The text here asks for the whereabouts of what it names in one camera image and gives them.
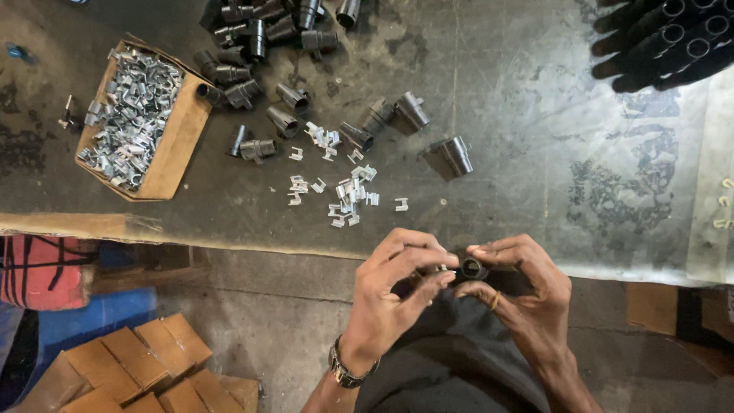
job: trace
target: wristwatch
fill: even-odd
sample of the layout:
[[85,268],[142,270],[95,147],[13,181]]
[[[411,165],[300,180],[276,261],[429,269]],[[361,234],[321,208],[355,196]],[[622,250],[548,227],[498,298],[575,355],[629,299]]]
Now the wristwatch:
[[374,371],[377,370],[377,366],[379,366],[380,359],[377,359],[377,361],[372,365],[372,368],[364,376],[355,377],[339,359],[340,338],[341,336],[336,337],[336,341],[332,344],[331,349],[329,349],[329,366],[331,371],[334,373],[334,378],[336,378],[336,382],[339,383],[339,386],[342,386],[345,389],[354,389],[361,386],[362,382],[365,381],[366,378],[372,376]]

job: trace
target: small metal part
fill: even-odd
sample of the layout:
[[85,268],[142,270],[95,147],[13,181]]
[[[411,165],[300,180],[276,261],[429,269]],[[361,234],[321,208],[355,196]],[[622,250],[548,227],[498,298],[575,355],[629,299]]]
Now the small metal part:
[[466,279],[481,281],[487,278],[487,268],[476,258],[467,258],[461,264],[461,271]]
[[251,110],[252,99],[257,95],[262,94],[262,92],[263,91],[260,89],[260,85],[258,85],[257,81],[252,79],[248,82],[229,87],[225,90],[225,95],[227,96],[227,100],[229,100],[230,104],[236,109],[241,109],[243,107]]
[[224,90],[207,85],[206,83],[202,83],[196,87],[196,96],[206,100],[213,107],[220,107],[228,102]]
[[361,0],[343,0],[336,10],[336,21],[345,29],[351,29],[357,23],[360,14]]
[[471,162],[469,162],[468,150],[462,137],[457,136],[454,139],[445,141],[439,146],[439,149],[457,178],[473,170]]
[[292,15],[287,15],[277,21],[276,24],[265,30],[265,35],[270,43],[283,43],[296,37],[300,33]]
[[421,108],[424,100],[416,98],[412,92],[406,92],[397,103],[395,109],[400,112],[416,129],[420,130],[431,120]]
[[320,4],[321,0],[300,0],[298,27],[303,30],[311,30],[313,28]]
[[400,205],[395,207],[397,212],[403,212],[408,210],[408,198],[395,198],[396,202],[400,202]]
[[346,138],[359,152],[366,153],[372,149],[374,138],[371,134],[362,129],[357,129],[347,122],[342,122],[339,126],[339,135]]
[[308,100],[308,94],[303,90],[294,90],[280,83],[275,87],[275,92],[296,115],[303,115],[308,110],[310,102]]
[[303,160],[303,149],[296,148],[295,146],[292,146],[291,148],[294,149],[296,153],[291,154],[291,156],[289,156],[288,158],[294,161],[302,161]]
[[277,152],[277,143],[274,140],[248,140],[239,146],[239,152],[242,159],[262,165],[264,158]]
[[253,15],[262,21],[276,21],[288,13],[281,0],[268,0],[263,5],[255,8]]
[[273,122],[281,137],[291,139],[298,133],[298,121],[288,113],[271,106],[268,108],[266,115]]
[[395,105],[389,104],[385,98],[379,98],[370,106],[367,118],[362,123],[362,129],[372,135],[379,134],[385,125],[393,120],[394,116]]
[[336,32],[319,32],[307,30],[301,33],[301,44],[305,50],[310,51],[314,57],[321,60],[321,53],[336,50],[339,46],[339,37]]
[[244,125],[240,125],[237,128],[237,134],[234,138],[234,144],[232,145],[232,148],[227,153],[227,155],[231,157],[238,157],[239,158],[239,146],[242,144],[242,141],[247,136],[247,128],[244,127]]

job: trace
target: stack of cardboard boxes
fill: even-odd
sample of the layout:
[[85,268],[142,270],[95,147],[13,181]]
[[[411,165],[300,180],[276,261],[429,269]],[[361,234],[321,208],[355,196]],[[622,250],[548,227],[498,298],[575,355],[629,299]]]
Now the stack of cardboard boxes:
[[255,413],[257,381],[203,368],[211,351],[180,314],[61,352],[19,413]]

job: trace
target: tube opening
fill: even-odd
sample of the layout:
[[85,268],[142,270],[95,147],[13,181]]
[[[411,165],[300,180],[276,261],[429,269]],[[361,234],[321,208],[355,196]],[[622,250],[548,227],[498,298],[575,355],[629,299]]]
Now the tube opening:
[[689,56],[700,59],[701,57],[704,57],[706,54],[708,54],[708,48],[709,45],[706,40],[693,39],[688,43],[686,50],[688,51]]
[[665,3],[663,3],[663,12],[668,17],[675,17],[681,14],[685,9],[686,9],[686,4],[683,3],[683,0],[668,0]]
[[670,24],[663,28],[663,39],[668,43],[677,43],[686,35],[686,30],[680,24]]
[[345,29],[351,29],[356,23],[350,15],[345,13],[337,14],[336,22]]
[[729,29],[729,19],[722,15],[715,15],[706,21],[706,31],[709,34],[723,35]]

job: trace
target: concrete floor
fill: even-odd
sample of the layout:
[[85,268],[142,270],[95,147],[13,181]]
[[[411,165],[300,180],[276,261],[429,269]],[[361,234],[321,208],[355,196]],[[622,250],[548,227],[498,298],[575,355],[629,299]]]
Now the concrete floor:
[[[208,367],[257,378],[260,412],[297,412],[349,319],[359,261],[209,250],[214,271],[159,289],[161,315],[181,311],[209,344]],[[570,347],[607,412],[731,412],[734,378],[714,378],[668,337],[625,323],[624,284],[573,279]]]

